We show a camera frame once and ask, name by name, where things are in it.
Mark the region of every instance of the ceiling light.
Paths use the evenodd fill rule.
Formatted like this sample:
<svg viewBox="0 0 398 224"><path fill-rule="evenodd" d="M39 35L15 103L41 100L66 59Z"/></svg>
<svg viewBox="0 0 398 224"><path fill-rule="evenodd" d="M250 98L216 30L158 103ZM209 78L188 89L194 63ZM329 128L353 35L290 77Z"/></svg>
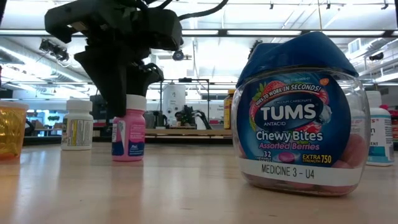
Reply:
<svg viewBox="0 0 398 224"><path fill-rule="evenodd" d="M12 82L12 84L40 85L40 84L48 84L48 82Z"/></svg>
<svg viewBox="0 0 398 224"><path fill-rule="evenodd" d="M55 85L87 85L87 82L55 82Z"/></svg>
<svg viewBox="0 0 398 224"><path fill-rule="evenodd" d="M383 30L339 30L339 31L327 31L324 30L323 33L327 36L351 36L351 35L383 35L385 31Z"/></svg>
<svg viewBox="0 0 398 224"><path fill-rule="evenodd" d="M218 30L183 30L182 35L217 35Z"/></svg>
<svg viewBox="0 0 398 224"><path fill-rule="evenodd" d="M228 35L300 35L300 30L229 30Z"/></svg>
<svg viewBox="0 0 398 224"><path fill-rule="evenodd" d="M398 83L379 83L379 86L398 86Z"/></svg>
<svg viewBox="0 0 398 224"><path fill-rule="evenodd" d="M380 83L380 82L385 82L388 80L393 80L395 78L398 78L398 73L393 73L393 74L389 74L389 75L383 75L380 78L375 79L376 83Z"/></svg>
<svg viewBox="0 0 398 224"><path fill-rule="evenodd" d="M0 35L49 35L45 30L1 29Z"/></svg>

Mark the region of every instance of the wooden table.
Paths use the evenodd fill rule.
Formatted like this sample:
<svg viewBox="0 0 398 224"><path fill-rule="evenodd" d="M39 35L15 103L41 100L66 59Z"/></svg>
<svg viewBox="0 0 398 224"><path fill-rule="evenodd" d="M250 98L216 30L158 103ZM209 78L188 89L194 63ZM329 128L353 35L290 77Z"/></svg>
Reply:
<svg viewBox="0 0 398 224"><path fill-rule="evenodd" d="M347 197L308 197L245 183L231 146L149 145L143 162L26 147L0 162L0 223L355 224L398 222L395 167L367 167Z"/></svg>

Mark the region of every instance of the ceiling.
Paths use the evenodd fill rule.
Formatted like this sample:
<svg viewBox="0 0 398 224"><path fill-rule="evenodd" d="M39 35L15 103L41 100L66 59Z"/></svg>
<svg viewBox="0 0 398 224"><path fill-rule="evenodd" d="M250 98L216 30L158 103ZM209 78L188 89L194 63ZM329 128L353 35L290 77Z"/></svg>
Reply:
<svg viewBox="0 0 398 224"><path fill-rule="evenodd" d="M215 7L221 0L179 0L167 6L177 15L203 11ZM44 14L48 9L68 3L57 0L8 0L1 29L40 29L44 30ZM395 5L393 0L386 1L389 6L382 10L384 0L229 0L220 11L196 19L182 21L183 29L362 29L392 30L397 29ZM11 42L20 45L39 56L37 63L45 58L56 62L50 55L42 55L39 45L44 37L8 36ZM45 37L53 43L66 47L73 54L84 51L85 39L75 37L69 44L64 44L53 37ZM248 53L256 40L283 43L290 38L273 37L186 37L182 50L193 55L195 49L196 75L198 78L210 78L214 82L235 82L245 66ZM348 51L348 44L356 38L332 38L343 51ZM173 52L153 50L159 58L167 58ZM157 64L164 70L166 78L182 78L193 75L193 60L174 62L160 59ZM84 69L73 59L61 66L71 71L71 76L79 74L88 78Z"/></svg>

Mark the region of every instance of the white pill bottle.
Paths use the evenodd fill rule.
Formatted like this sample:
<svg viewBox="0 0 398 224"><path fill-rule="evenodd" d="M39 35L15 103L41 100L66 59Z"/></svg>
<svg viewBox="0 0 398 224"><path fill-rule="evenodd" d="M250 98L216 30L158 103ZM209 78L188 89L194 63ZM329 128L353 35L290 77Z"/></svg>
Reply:
<svg viewBox="0 0 398 224"><path fill-rule="evenodd" d="M381 106L379 91L366 91L371 112L371 141L367 165L391 166L394 163L391 115Z"/></svg>
<svg viewBox="0 0 398 224"><path fill-rule="evenodd" d="M90 150L93 143L93 103L86 100L68 100L68 114L63 117L62 150Z"/></svg>

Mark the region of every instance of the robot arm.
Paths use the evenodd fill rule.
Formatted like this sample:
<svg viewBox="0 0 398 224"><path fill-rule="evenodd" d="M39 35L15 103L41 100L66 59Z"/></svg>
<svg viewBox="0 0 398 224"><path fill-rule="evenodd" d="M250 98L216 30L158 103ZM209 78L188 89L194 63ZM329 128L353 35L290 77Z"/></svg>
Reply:
<svg viewBox="0 0 398 224"><path fill-rule="evenodd" d="M150 49L176 51L183 44L180 21L219 11L228 0L213 9L177 16L158 7L154 0L77 0L55 7L45 15L45 30L64 43L81 32L87 37L84 52L75 59L85 69L114 114L126 114L126 94L146 96L151 83L164 79L155 64L142 59Z"/></svg>
<svg viewBox="0 0 398 224"><path fill-rule="evenodd" d="M202 112L200 110L196 110L196 111L192 112L192 115L193 115L193 117L199 117L202 120L203 124L205 124L205 127L207 130L212 129L209 122L206 119L206 115L204 114L204 112Z"/></svg>

